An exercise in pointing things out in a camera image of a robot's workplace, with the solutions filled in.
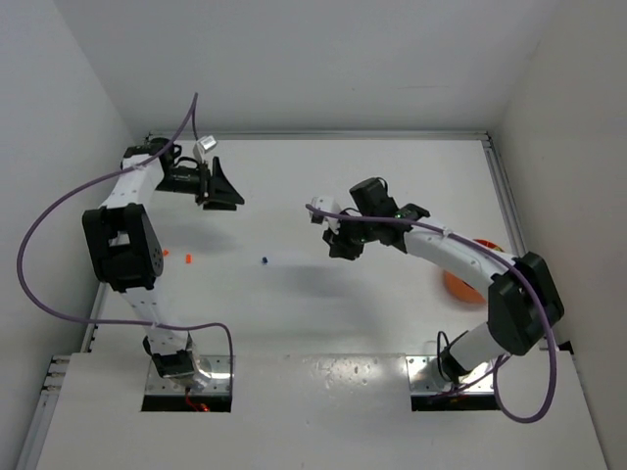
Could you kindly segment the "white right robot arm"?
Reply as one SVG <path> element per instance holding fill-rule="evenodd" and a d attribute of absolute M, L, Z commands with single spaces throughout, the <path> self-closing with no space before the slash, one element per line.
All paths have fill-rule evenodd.
<path fill-rule="evenodd" d="M 502 354 L 523 356 L 564 315 L 564 306 L 545 260 L 500 253 L 451 232 L 416 204 L 398 206 L 379 177 L 355 185 L 356 214 L 331 197 L 312 200 L 311 221 L 327 226 L 323 240 L 336 259 L 358 259 L 367 243 L 378 242 L 425 259 L 478 292 L 488 306 L 485 322 L 455 338 L 440 352 L 436 370 L 458 383 L 478 365 Z"/>

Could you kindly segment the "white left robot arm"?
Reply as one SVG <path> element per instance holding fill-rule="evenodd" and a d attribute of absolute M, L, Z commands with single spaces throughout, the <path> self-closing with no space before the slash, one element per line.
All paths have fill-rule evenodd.
<path fill-rule="evenodd" d="M 193 391 L 208 387 L 211 368 L 198 354 L 190 328 L 166 305 L 160 284 L 164 251 L 147 207 L 157 191 L 191 195 L 205 211 L 234 211 L 242 205 L 244 199 L 225 177 L 219 159 L 205 159 L 216 144 L 212 136 L 198 139 L 190 158 L 165 138 L 127 148 L 113 191 L 99 208 L 82 216 L 96 277 L 132 308 L 159 376 Z"/>

